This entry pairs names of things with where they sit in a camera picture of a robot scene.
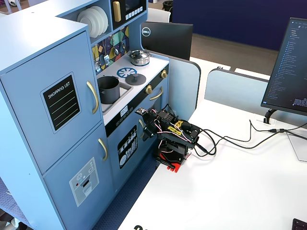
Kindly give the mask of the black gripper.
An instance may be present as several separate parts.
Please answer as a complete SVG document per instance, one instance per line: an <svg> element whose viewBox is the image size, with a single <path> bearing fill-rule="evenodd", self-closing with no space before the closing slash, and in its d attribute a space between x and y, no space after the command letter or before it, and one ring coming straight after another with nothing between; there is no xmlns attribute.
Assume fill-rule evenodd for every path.
<svg viewBox="0 0 307 230"><path fill-rule="evenodd" d="M165 131L173 121L173 115L165 110L157 112L151 109L149 115L143 115L142 119L145 123L143 141L146 141L148 138L152 138L156 134L156 131Z"/></svg>

